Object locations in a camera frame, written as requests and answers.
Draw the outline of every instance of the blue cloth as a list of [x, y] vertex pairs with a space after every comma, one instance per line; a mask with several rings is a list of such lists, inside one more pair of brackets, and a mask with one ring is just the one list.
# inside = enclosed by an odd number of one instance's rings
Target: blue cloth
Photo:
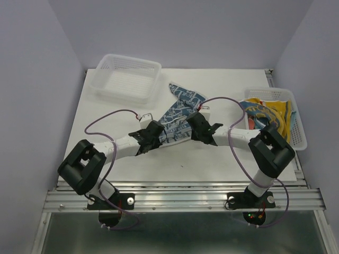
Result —
[[169, 89], [178, 100], [160, 118], [160, 123], [164, 125], [166, 132], [159, 137], [163, 144], [182, 142], [191, 138], [192, 129], [186, 118], [196, 112], [200, 103], [206, 100], [201, 94], [174, 83], [169, 84]]

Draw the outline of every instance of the metal frame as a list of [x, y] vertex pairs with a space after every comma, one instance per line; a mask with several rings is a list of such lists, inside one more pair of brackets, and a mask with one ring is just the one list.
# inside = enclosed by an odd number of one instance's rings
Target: metal frame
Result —
[[[274, 87], [272, 69], [265, 70], [267, 81]], [[294, 211], [313, 210], [319, 225], [327, 253], [339, 253], [326, 222], [326, 209], [320, 190], [309, 189], [298, 156], [295, 157], [297, 181], [284, 182], [290, 195], [290, 208]], [[224, 205], [229, 192], [243, 191], [249, 182], [116, 182], [120, 192], [135, 193], [135, 209], [137, 213], [159, 212], [228, 212]], [[276, 208], [273, 211], [283, 211], [286, 207], [286, 194], [279, 183], [275, 183], [270, 191], [273, 193]], [[42, 252], [47, 234], [51, 213], [83, 213], [97, 212], [87, 210], [87, 199], [78, 196], [68, 184], [59, 181], [55, 190], [47, 193], [37, 235], [32, 253]]]

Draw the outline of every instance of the folded clothes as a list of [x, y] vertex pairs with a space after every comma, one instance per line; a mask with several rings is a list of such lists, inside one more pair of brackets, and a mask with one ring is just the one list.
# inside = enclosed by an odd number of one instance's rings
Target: folded clothes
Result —
[[160, 118], [166, 134], [163, 133], [159, 138], [164, 145], [183, 142], [191, 138], [192, 129], [186, 118], [196, 112], [200, 103], [206, 100], [201, 94], [174, 83], [169, 84], [169, 89], [178, 100]]
[[291, 101], [263, 101], [250, 98], [240, 102], [249, 116], [253, 117], [256, 129], [262, 129], [268, 123], [290, 142], [291, 139]]

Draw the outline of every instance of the laundry basket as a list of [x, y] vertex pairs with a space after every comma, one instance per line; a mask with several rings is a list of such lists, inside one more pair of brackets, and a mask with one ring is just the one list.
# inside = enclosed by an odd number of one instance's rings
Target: laundry basket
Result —
[[[245, 98], [259, 98], [264, 101], [288, 101], [291, 100], [292, 111], [296, 111], [296, 122], [291, 132], [290, 145], [295, 150], [305, 150], [307, 147], [307, 141], [304, 129], [302, 127], [300, 114], [298, 111], [297, 103], [293, 93], [286, 89], [280, 88], [263, 88], [263, 87], [250, 87], [244, 90]], [[246, 115], [246, 128], [249, 129], [247, 115]]]
[[160, 70], [157, 62], [109, 54], [98, 64], [90, 86], [102, 95], [146, 104]]

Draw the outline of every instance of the yellow cloth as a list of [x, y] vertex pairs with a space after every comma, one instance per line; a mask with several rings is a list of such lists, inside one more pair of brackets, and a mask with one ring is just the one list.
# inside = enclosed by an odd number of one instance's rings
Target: yellow cloth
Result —
[[278, 126], [278, 132], [282, 135], [286, 141], [289, 143], [291, 139], [290, 132], [290, 124], [291, 124], [291, 112], [292, 112], [292, 104], [291, 101], [281, 102], [281, 101], [263, 101], [258, 98], [250, 98], [245, 101], [258, 103], [260, 105], [266, 106], [270, 108], [274, 113], [274, 116], [271, 117], [270, 121], [274, 121], [277, 118], [278, 122], [280, 122], [280, 126]]

